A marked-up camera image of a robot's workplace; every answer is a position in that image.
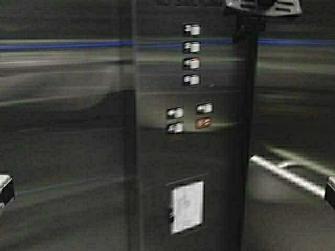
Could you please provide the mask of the robot base right corner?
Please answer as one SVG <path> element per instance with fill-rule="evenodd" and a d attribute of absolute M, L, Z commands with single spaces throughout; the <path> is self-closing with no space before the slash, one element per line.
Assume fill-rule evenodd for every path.
<path fill-rule="evenodd" d="M 325 200 L 335 209 L 334 176 L 329 176 L 326 184 Z"/>

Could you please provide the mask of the robot base left corner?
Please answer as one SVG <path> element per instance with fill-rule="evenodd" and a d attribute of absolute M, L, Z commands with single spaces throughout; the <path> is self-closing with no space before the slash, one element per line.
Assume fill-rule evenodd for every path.
<path fill-rule="evenodd" d="M 1 173 L 1 210 L 15 198 L 13 178 L 7 173 Z"/>

